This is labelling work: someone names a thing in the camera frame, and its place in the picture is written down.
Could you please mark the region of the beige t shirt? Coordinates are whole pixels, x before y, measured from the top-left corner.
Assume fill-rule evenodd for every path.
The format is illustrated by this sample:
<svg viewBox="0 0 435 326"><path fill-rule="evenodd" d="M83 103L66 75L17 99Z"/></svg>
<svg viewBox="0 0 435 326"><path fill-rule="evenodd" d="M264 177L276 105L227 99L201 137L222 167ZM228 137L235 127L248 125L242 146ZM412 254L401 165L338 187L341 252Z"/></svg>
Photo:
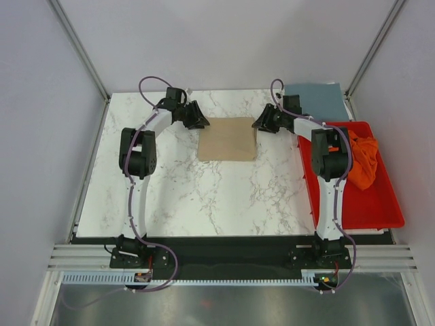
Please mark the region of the beige t shirt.
<svg viewBox="0 0 435 326"><path fill-rule="evenodd" d="M257 130L252 117L211 117L199 133L197 157L201 162L252 162L257 157Z"/></svg>

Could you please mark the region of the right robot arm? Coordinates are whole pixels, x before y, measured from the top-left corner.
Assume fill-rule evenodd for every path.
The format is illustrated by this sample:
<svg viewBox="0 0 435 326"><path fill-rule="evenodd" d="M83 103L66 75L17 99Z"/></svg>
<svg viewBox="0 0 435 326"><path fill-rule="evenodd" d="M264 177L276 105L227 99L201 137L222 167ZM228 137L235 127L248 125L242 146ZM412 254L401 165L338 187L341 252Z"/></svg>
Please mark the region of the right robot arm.
<svg viewBox="0 0 435 326"><path fill-rule="evenodd" d="M310 250L299 253L320 268L352 266L343 229L343 195L353 164L346 128L331 126L303 115L299 96L284 96L283 104L266 104L252 124L256 130L276 134L285 128L311 144L311 169L319 185L319 219Z"/></svg>

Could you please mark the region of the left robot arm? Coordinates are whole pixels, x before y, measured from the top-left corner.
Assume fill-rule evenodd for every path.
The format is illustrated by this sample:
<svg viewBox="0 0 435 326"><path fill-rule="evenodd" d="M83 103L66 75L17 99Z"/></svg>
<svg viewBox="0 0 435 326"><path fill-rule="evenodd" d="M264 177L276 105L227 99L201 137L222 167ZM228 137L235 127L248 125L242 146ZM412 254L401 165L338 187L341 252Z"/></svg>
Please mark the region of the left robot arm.
<svg viewBox="0 0 435 326"><path fill-rule="evenodd" d="M112 250L111 268L145 268L150 262L151 244L145 243L147 188L157 167L156 139L175 122L188 130L210 125L197 101L191 101L185 90L169 86L140 127L121 132L118 165L128 182L127 217Z"/></svg>

